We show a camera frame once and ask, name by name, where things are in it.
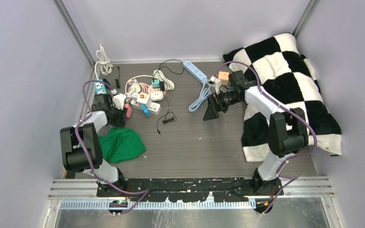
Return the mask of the teal power strip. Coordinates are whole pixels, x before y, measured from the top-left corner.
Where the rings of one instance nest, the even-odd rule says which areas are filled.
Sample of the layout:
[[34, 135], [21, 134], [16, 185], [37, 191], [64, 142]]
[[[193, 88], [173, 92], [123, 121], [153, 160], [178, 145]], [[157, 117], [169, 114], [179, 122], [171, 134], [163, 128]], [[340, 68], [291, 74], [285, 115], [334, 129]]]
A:
[[96, 94], [107, 94], [107, 84], [104, 82], [104, 80], [97, 80], [94, 82]]

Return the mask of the orange cube adapter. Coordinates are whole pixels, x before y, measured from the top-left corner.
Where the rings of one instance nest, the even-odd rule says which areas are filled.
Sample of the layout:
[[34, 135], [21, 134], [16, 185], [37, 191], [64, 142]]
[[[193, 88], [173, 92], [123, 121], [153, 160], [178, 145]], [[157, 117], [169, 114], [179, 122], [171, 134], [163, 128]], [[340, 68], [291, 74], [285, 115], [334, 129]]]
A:
[[229, 84], [229, 72], [219, 71], [218, 79], [221, 81], [223, 86], [227, 86]]

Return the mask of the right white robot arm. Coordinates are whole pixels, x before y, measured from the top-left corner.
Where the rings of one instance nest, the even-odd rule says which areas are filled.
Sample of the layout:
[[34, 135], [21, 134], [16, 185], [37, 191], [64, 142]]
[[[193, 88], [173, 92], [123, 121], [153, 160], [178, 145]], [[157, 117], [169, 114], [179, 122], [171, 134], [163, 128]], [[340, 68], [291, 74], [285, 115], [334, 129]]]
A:
[[269, 120], [267, 143], [269, 152], [254, 171], [252, 188], [259, 195], [266, 194], [279, 180], [281, 169], [300, 150], [308, 145], [305, 113], [301, 108], [289, 109], [273, 98], [256, 80], [249, 81], [241, 71], [229, 74], [231, 90], [212, 93], [203, 120], [219, 118], [230, 105], [246, 102]]

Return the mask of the light blue power strip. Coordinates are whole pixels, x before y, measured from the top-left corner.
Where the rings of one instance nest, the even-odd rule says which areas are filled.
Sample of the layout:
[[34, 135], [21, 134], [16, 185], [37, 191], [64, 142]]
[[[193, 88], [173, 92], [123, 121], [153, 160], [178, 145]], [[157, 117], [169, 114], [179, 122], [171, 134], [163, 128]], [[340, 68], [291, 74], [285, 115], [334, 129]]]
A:
[[207, 76], [191, 61], [184, 61], [183, 67], [202, 84], [208, 83]]

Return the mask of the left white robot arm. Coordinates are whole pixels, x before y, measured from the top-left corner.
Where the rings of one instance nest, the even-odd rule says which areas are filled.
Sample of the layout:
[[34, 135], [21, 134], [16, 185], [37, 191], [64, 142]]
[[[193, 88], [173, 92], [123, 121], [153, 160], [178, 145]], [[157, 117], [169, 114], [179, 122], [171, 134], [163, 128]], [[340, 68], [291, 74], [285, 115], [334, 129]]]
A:
[[83, 172], [97, 178], [99, 184], [116, 197], [126, 193], [127, 184], [119, 168], [103, 158], [98, 132], [105, 126], [123, 127], [126, 109], [117, 107], [109, 94], [95, 95], [92, 112], [81, 122], [60, 130], [62, 162], [65, 170]]

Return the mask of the pink plug adapter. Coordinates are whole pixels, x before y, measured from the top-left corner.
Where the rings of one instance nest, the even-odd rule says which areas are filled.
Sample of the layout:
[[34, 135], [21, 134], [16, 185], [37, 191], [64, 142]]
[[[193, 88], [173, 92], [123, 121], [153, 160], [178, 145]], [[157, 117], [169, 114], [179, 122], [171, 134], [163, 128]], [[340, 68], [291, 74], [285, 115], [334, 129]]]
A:
[[124, 109], [126, 110], [126, 118], [130, 118], [132, 115], [132, 107], [130, 106], [130, 104], [125, 104]]

